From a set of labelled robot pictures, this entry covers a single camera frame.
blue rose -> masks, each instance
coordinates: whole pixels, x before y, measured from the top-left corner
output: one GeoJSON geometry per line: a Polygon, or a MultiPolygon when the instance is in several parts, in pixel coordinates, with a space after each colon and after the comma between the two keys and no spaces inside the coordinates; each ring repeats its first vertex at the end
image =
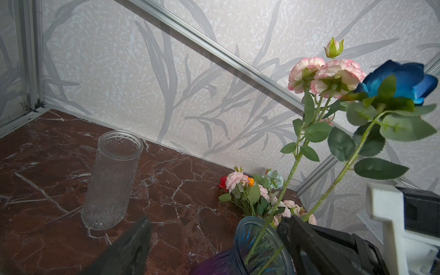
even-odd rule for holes
{"type": "Polygon", "coordinates": [[[438,79],[423,72],[423,64],[399,64],[392,60],[383,63],[374,72],[367,75],[355,90],[365,92],[368,97],[378,95],[382,81],[390,75],[396,76],[396,93],[394,97],[405,97],[414,100],[414,104],[422,105],[423,100],[437,87],[438,79]]]}

artificial flower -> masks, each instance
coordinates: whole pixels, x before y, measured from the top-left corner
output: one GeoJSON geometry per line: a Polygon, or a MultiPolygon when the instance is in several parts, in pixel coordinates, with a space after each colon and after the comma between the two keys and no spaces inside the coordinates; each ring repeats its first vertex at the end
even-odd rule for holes
{"type": "Polygon", "coordinates": [[[223,189],[225,192],[227,192],[227,189],[226,189],[226,178],[227,178],[227,176],[224,176],[223,178],[221,178],[220,179],[220,184],[219,184],[219,187],[221,189],[223,189]]]}
{"type": "Polygon", "coordinates": [[[260,188],[260,195],[263,196],[263,198],[265,198],[267,202],[270,202],[268,190],[261,184],[259,184],[258,187],[260,188]]]}
{"type": "Polygon", "coordinates": [[[278,207],[285,207],[285,209],[283,213],[274,216],[275,226],[279,225],[279,222],[281,221],[282,217],[290,218],[292,216],[290,209],[284,204],[284,202],[280,202],[278,207]]]}
{"type": "Polygon", "coordinates": [[[327,44],[327,47],[324,47],[324,49],[326,51],[326,56],[328,58],[334,59],[344,50],[344,39],[342,39],[341,44],[339,44],[339,42],[336,41],[334,37],[332,37],[330,42],[327,44]]]}
{"type": "Polygon", "coordinates": [[[232,172],[226,178],[226,189],[229,190],[229,193],[239,184],[240,182],[248,183],[248,176],[243,174],[242,172],[232,172]]]}
{"type": "MultiPolygon", "coordinates": [[[[301,216],[305,216],[305,215],[307,215],[307,214],[308,214],[307,212],[303,212],[303,213],[301,214],[301,216]]],[[[308,223],[309,223],[309,224],[312,224],[312,225],[318,225],[318,223],[316,222],[316,217],[315,217],[315,215],[313,215],[313,214],[310,215],[310,217],[308,218],[308,223]]]]}
{"type": "Polygon", "coordinates": [[[282,187],[282,185],[284,183],[284,179],[282,178],[282,176],[280,174],[278,174],[278,172],[276,173],[277,176],[274,177],[275,171],[272,171],[272,170],[266,171],[266,176],[269,178],[271,189],[279,189],[282,187]]]}
{"type": "Polygon", "coordinates": [[[334,124],[332,123],[333,118],[334,118],[334,116],[332,116],[332,117],[327,117],[327,118],[321,119],[320,122],[325,122],[325,123],[327,123],[327,124],[330,125],[330,126],[334,126],[334,124]]]}
{"type": "Polygon", "coordinates": [[[316,222],[315,215],[313,214],[310,215],[310,217],[308,218],[308,223],[312,225],[318,225],[318,223],[316,222]]]}
{"type": "Polygon", "coordinates": [[[425,74],[420,63],[400,64],[388,60],[370,73],[355,92],[365,92],[368,97],[378,95],[382,81],[390,75],[396,76],[394,97],[412,99],[416,105],[422,105],[424,99],[437,87],[438,79],[425,74]]]}
{"type": "Polygon", "coordinates": [[[249,186],[253,187],[253,185],[255,184],[255,180],[253,178],[248,178],[249,182],[249,186]]]}
{"type": "Polygon", "coordinates": [[[295,93],[304,92],[310,81],[313,80],[316,72],[325,64],[324,59],[320,57],[304,58],[293,67],[289,74],[289,85],[287,88],[295,93]]]}
{"type": "Polygon", "coordinates": [[[338,99],[354,91],[366,75],[353,60],[331,60],[317,72],[314,80],[310,82],[310,89],[316,95],[329,98],[333,94],[333,97],[338,99]]]}

flower bouquet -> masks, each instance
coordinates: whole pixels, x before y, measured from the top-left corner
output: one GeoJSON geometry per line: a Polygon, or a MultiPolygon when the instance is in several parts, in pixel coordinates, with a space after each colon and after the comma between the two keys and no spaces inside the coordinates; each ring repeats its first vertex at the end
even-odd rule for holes
{"type": "MultiPolygon", "coordinates": [[[[234,172],[220,179],[219,187],[225,191],[225,194],[221,195],[219,200],[234,203],[243,210],[243,216],[265,219],[277,204],[277,195],[279,189],[283,187],[284,179],[277,170],[267,169],[264,176],[254,174],[251,178],[243,173],[242,167],[235,166],[234,169],[234,172]]],[[[271,226],[274,229],[282,217],[307,215],[304,207],[291,200],[280,202],[273,213],[271,226]]],[[[308,221],[316,225],[315,216],[311,215],[308,221]]]]}

metal rail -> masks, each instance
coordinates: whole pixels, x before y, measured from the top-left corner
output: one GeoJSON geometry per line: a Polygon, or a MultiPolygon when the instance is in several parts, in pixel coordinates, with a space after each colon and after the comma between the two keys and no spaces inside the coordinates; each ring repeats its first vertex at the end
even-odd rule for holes
{"type": "Polygon", "coordinates": [[[260,71],[253,68],[248,63],[244,62],[233,53],[228,51],[227,49],[220,46],[218,43],[211,40],[206,35],[202,34],[194,27],[187,24],[185,21],[175,16],[173,13],[157,4],[153,0],[127,0],[136,6],[140,7],[142,10],[148,12],[150,15],[159,19],[164,24],[167,24],[169,27],[174,29],[175,31],[183,34],[186,38],[192,40],[197,43],[199,46],[203,47],[211,54],[225,61],[230,66],[234,67],[244,75],[252,78],[261,86],[265,87],[269,91],[275,93],[285,101],[294,105],[296,108],[304,111],[304,105],[301,103],[301,100],[288,92],[285,88],[281,87],[278,83],[261,73],[260,71]]]}

light blue flower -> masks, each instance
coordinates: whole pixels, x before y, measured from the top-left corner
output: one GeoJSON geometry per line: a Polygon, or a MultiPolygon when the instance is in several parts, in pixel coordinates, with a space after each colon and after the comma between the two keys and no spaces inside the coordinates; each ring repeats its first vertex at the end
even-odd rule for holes
{"type": "Polygon", "coordinates": [[[282,187],[284,183],[284,179],[276,170],[269,171],[266,176],[269,178],[270,184],[269,188],[271,189],[279,189],[282,187]]]}
{"type": "Polygon", "coordinates": [[[437,87],[438,79],[423,72],[423,64],[400,64],[388,60],[374,72],[367,75],[359,83],[355,93],[365,92],[368,97],[378,95],[378,89],[384,79],[390,75],[396,76],[396,93],[394,97],[405,97],[414,100],[414,104],[422,105],[427,97],[437,87]]]}

